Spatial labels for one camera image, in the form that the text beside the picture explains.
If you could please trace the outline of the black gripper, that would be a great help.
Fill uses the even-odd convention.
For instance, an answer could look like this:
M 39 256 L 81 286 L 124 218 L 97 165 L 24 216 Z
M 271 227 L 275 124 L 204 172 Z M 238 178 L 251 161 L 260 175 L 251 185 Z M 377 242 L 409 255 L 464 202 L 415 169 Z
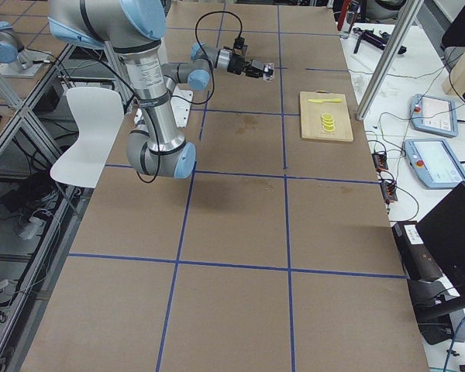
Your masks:
M 229 60 L 228 72 L 236 75 L 245 74 L 249 78 L 262 78 L 264 81 L 272 81 L 274 73 L 270 71 L 274 69 L 272 63 L 263 63 L 258 60 L 245 60 L 244 56 L 233 54 Z

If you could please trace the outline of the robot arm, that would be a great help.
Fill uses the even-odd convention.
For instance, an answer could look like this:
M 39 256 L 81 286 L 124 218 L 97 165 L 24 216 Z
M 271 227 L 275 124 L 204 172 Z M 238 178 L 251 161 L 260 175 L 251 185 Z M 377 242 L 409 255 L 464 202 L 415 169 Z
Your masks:
M 213 81 L 216 68 L 265 81 L 274 77 L 273 64 L 246 60 L 241 36 L 231 48 L 195 43 L 188 63 L 161 63 L 166 15 L 160 1 L 52 1 L 48 19 L 52 35 L 66 43 L 93 50 L 112 45 L 143 114 L 129 134 L 128 161 L 151 177 L 186 178 L 195 166 L 195 145 L 178 129 L 171 107 L 177 84 L 201 91 Z

